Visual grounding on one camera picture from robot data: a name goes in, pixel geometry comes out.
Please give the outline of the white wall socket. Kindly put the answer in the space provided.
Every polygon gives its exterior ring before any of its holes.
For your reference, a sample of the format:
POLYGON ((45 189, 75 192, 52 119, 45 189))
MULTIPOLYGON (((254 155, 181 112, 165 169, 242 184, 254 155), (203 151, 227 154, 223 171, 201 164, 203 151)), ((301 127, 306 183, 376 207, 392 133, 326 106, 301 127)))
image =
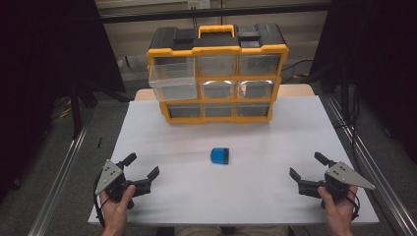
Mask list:
POLYGON ((189 10, 202 10, 210 8, 210 0, 187 0, 189 10))

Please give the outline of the set of clear closed drawers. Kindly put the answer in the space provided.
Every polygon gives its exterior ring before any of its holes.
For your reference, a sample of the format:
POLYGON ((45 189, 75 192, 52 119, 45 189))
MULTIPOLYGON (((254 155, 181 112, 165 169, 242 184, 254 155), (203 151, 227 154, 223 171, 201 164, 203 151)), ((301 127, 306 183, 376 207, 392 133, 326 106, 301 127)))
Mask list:
POLYGON ((199 99, 227 102, 167 104, 170 118, 229 118, 270 115, 279 54, 201 56, 197 58, 199 99))

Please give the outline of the small blue plastic object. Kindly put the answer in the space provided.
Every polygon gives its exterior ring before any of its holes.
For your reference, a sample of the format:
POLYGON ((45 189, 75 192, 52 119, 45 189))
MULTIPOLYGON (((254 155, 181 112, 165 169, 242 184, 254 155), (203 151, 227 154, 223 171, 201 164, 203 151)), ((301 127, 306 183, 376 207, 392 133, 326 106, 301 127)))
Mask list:
POLYGON ((227 147, 215 147, 211 150, 210 160, 215 164, 229 163, 229 149, 227 147))

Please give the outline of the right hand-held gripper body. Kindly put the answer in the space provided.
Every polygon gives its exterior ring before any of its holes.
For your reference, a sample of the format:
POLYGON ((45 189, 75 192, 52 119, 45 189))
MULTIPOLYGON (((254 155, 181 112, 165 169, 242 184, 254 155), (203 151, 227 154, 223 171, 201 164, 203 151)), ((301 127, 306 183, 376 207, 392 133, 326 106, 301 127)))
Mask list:
POLYGON ((319 199, 321 196, 318 188, 325 187, 333 199, 339 201, 347 196, 347 192, 351 186, 369 190, 376 189, 374 184, 342 161, 323 161, 323 165, 328 167, 323 180, 303 180, 300 175, 297 175, 298 192, 300 195, 319 199))

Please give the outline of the aluminium floor rail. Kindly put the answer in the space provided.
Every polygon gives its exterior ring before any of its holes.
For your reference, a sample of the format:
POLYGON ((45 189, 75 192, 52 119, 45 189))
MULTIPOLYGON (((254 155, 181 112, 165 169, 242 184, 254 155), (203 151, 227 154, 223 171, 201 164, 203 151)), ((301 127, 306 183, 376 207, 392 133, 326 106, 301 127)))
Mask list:
POLYGON ((67 151, 63 163, 53 182, 53 185, 49 190, 46 200, 43 202, 43 205, 31 226, 28 236, 45 235, 53 213, 59 204, 61 194, 77 158, 78 152, 83 144, 87 129, 88 127, 84 126, 72 140, 69 150, 67 151))
POLYGON ((323 103, 329 109, 329 117, 335 118, 335 130, 340 134, 354 167, 370 177, 377 187, 375 191, 368 191, 367 194, 376 206, 377 212, 383 216, 382 222, 389 226, 394 236, 417 236, 417 218, 396 192, 398 186, 387 171, 389 167, 396 168, 396 176, 404 174, 410 177, 409 165, 385 164, 383 157, 399 160, 399 155, 391 154, 392 148, 386 152, 371 150, 370 143, 366 143, 359 133, 360 123, 348 122, 342 115, 341 105, 334 97, 324 97, 323 103))

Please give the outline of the person's left hand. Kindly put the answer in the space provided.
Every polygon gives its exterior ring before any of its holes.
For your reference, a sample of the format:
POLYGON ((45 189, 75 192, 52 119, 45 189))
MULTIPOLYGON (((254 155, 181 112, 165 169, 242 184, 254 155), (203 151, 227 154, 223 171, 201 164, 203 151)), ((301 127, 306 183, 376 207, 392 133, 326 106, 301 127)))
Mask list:
POLYGON ((105 192, 101 192, 99 195, 101 201, 101 209, 104 214, 105 227, 104 229, 125 229, 127 228, 127 204, 133 198, 136 187, 129 186, 122 200, 119 203, 114 203, 108 199, 108 195, 105 192))

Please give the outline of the black horizontal bar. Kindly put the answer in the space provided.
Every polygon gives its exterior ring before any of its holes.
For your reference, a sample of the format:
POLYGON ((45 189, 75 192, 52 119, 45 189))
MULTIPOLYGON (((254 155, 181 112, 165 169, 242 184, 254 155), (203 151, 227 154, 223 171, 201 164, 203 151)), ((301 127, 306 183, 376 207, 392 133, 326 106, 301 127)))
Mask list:
POLYGON ((103 24, 118 24, 130 22, 150 22, 162 20, 197 19, 226 16, 319 12, 326 11, 329 8, 330 3, 290 4, 262 7, 181 10, 143 14, 116 14, 100 16, 97 20, 103 24))

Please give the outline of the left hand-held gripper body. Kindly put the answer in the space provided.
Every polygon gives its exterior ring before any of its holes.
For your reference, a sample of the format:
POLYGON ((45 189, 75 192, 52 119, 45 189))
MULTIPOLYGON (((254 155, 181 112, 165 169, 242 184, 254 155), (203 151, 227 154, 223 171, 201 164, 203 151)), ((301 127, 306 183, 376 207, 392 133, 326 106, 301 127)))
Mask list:
POLYGON ((152 172, 142 180, 131 181, 126 179, 124 168, 132 162, 133 159, 124 159, 118 163, 107 159, 94 187, 94 194, 98 196, 100 193, 105 192, 116 203, 122 200, 124 192, 131 185, 136 188, 135 194, 133 195, 134 198, 149 194, 152 183, 152 172))

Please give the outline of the yellow black drawer organizer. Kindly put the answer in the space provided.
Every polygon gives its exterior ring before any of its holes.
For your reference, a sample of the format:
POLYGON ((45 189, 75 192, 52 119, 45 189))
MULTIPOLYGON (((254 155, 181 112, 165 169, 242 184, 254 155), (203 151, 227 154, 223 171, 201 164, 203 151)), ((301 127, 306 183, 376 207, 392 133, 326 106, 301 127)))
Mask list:
POLYGON ((262 117, 229 118, 170 118, 167 104, 184 104, 193 102, 227 102, 227 99, 199 99, 198 89, 195 99, 159 101, 159 107, 165 120, 171 124, 204 124, 217 122, 254 123, 267 122, 272 118, 272 111, 277 100, 281 84, 281 71, 286 61, 289 48, 276 24, 255 24, 251 27, 235 25, 200 26, 195 29, 178 29, 176 27, 158 29, 147 52, 148 69, 153 58, 157 57, 193 57, 195 59, 196 85, 202 78, 197 72, 197 58, 201 56, 279 54, 276 84, 270 99, 270 115, 262 117))

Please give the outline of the black curtain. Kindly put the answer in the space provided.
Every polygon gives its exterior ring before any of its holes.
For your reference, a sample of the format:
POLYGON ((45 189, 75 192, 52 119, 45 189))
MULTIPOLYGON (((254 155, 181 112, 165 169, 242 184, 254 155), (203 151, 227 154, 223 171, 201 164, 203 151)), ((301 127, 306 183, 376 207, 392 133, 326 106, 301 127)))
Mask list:
POLYGON ((95 0, 0 0, 0 203, 34 156, 53 102, 124 91, 95 0))
POLYGON ((347 75, 417 163, 417 0, 330 0, 310 73, 347 75))

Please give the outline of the black metal stand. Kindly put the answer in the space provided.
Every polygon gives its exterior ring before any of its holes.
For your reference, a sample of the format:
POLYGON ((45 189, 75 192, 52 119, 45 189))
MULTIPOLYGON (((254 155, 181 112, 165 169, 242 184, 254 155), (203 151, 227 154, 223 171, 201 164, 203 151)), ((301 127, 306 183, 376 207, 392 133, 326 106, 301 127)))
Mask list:
POLYGON ((77 84, 72 82, 70 87, 70 100, 71 100, 71 110, 72 110, 72 117, 73 117, 73 124, 74 124, 74 135, 73 139, 75 139, 83 128, 82 124, 82 117, 80 113, 80 103, 79 97, 77 92, 77 84))

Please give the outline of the person's right hand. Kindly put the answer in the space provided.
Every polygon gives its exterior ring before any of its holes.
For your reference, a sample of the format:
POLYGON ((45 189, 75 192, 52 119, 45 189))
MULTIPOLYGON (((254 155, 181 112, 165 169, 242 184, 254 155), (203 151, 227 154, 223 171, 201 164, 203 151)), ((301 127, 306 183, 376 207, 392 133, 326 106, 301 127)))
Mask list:
POLYGON ((318 192, 325 202, 327 229, 351 229, 353 204, 348 200, 343 200, 336 204, 325 187, 319 187, 318 192))

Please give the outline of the clear plastic drawer pulled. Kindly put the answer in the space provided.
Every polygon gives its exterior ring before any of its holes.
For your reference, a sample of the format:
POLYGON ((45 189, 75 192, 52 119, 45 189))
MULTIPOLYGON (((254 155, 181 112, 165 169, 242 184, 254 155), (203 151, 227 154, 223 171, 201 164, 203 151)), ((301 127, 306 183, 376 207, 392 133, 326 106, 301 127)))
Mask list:
POLYGON ((193 57, 157 57, 152 59, 149 85, 159 101, 197 97, 195 59, 193 57))

